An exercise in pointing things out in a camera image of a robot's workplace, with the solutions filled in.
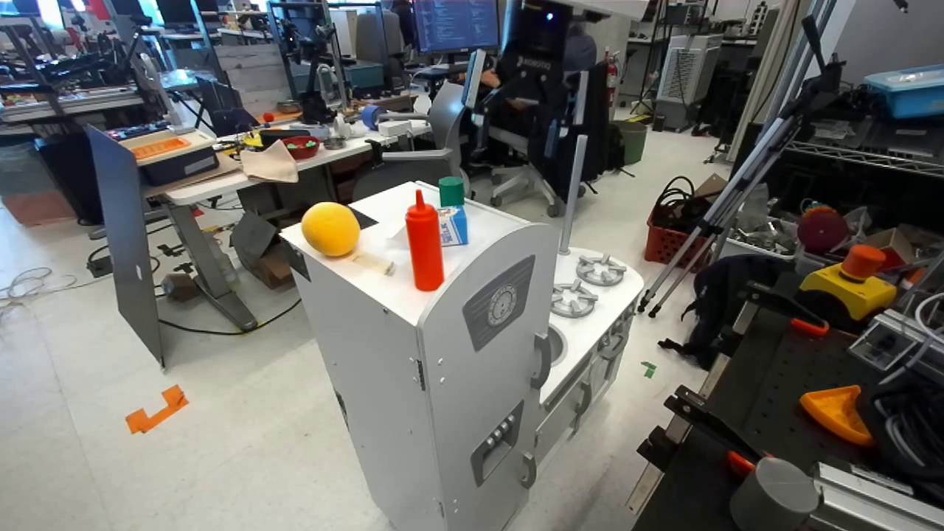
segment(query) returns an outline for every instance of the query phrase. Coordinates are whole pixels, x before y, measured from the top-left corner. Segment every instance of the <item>yellow object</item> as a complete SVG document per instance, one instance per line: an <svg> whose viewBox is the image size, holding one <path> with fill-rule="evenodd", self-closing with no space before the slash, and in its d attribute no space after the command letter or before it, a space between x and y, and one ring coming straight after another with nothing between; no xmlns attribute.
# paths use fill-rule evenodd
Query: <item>yellow object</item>
<svg viewBox="0 0 944 531"><path fill-rule="evenodd" d="M358 251L361 224L343 202L325 201L305 211L305 239L327 258L343 258Z"/></svg>
<svg viewBox="0 0 944 531"><path fill-rule="evenodd" d="M241 142L241 148L247 148L247 150L262 150L262 136L260 136L260 130L244 133L240 142Z"/></svg>
<svg viewBox="0 0 944 531"><path fill-rule="evenodd" d="M862 282L852 282L840 274L840 261L806 274L799 282L799 291L828 291L834 294L852 322L864 322L867 314L884 308L898 296L898 285L884 282L883 277L867 277Z"/></svg>
<svg viewBox="0 0 944 531"><path fill-rule="evenodd" d="M852 444L873 444L876 440L856 409L858 394L862 394L862 386L834 386L834 389L803 391L799 404L828 432Z"/></svg>

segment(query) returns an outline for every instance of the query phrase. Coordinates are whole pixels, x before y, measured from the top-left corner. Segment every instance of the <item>orange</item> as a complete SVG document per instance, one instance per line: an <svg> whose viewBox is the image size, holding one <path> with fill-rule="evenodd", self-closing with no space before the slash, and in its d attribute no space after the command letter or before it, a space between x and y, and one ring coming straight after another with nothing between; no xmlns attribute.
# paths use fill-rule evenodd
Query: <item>orange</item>
<svg viewBox="0 0 944 531"><path fill-rule="evenodd" d="M327 258L343 258L358 251L361 224L343 202L321 201L302 218L305 239Z"/></svg>

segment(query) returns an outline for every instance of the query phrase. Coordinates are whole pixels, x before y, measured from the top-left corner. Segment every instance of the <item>bottle cap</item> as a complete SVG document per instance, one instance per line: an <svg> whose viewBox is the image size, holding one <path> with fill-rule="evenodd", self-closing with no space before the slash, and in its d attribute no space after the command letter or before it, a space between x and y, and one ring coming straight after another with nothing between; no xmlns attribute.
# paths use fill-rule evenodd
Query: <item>bottle cap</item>
<svg viewBox="0 0 944 531"><path fill-rule="evenodd" d="M440 205L464 205L467 202L467 183L461 176L440 180Z"/></svg>

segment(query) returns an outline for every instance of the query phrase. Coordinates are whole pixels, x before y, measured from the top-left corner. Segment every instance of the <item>ketchup bottle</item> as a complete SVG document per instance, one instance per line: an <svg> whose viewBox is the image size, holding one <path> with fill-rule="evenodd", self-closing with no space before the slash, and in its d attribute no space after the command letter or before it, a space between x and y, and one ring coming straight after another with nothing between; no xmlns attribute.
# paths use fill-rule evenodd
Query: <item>ketchup bottle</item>
<svg viewBox="0 0 944 531"><path fill-rule="evenodd" d="M443 285L440 211L423 201L423 187L417 187L417 202L408 211L408 235L417 288L437 291Z"/></svg>

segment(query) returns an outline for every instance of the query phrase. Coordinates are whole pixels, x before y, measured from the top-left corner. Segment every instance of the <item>toy stove burner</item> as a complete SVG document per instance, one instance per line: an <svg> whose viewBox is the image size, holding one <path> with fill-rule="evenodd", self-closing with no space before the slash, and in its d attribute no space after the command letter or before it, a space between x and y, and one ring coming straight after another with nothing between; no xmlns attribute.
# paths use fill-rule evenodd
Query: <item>toy stove burner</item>
<svg viewBox="0 0 944 531"><path fill-rule="evenodd" d="M597 294L582 280L558 282L552 291L552 311L563 319L585 319L597 308Z"/></svg>
<svg viewBox="0 0 944 531"><path fill-rule="evenodd" d="M625 266L620 266L610 255L598 255L598 258L582 255L578 277L594 285L620 285L625 277Z"/></svg>

